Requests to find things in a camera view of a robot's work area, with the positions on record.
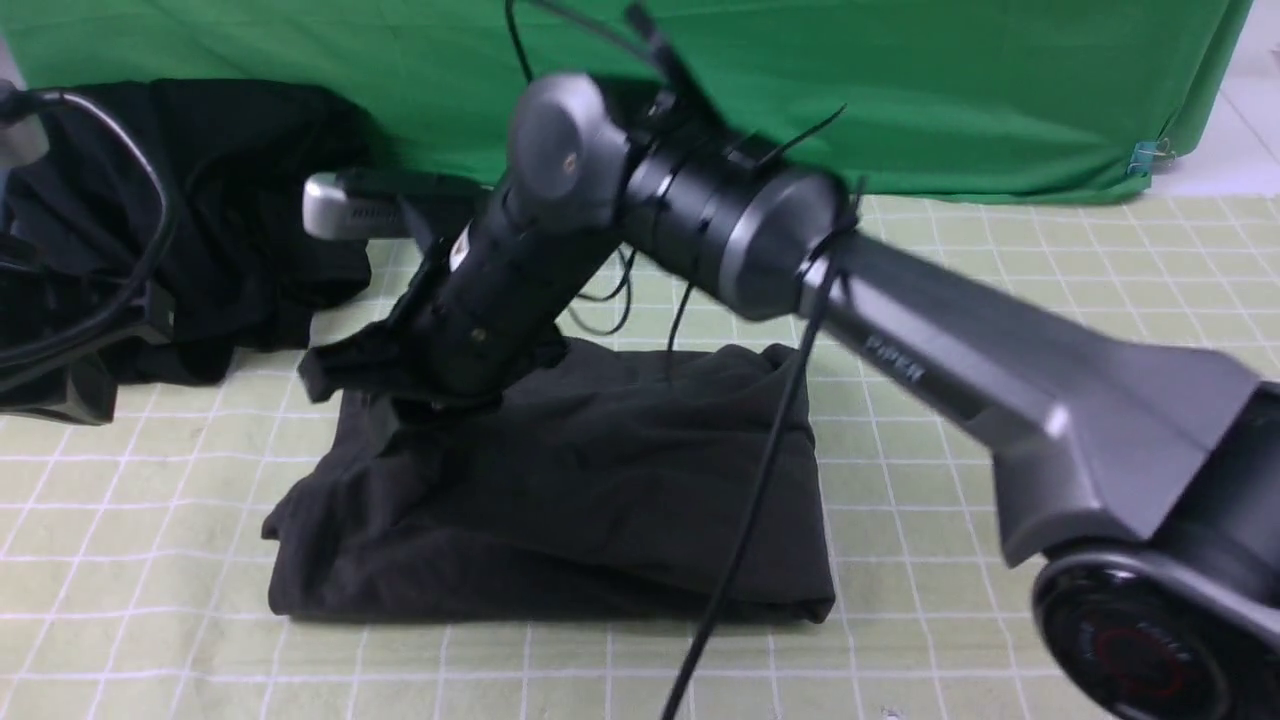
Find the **gray right robot arm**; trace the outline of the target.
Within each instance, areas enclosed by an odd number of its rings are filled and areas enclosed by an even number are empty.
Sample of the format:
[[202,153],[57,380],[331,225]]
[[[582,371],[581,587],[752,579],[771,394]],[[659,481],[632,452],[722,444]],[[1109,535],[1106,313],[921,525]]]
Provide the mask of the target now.
[[308,397],[481,407],[531,370],[621,245],[750,322],[806,319],[991,454],[1036,625],[1120,719],[1277,716],[1277,384],[1208,348],[1101,334],[864,234],[837,176],[731,129],[687,79],[558,73],[521,94],[465,251],[300,364]]

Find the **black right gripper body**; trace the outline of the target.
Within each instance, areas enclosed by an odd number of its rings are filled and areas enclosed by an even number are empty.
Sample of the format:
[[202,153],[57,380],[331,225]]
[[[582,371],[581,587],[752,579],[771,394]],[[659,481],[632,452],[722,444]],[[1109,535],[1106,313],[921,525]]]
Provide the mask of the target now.
[[556,300],[436,300],[412,313],[398,306],[384,320],[307,351],[300,379],[314,402],[353,389],[443,407],[483,406],[564,357],[556,319],[566,306]]

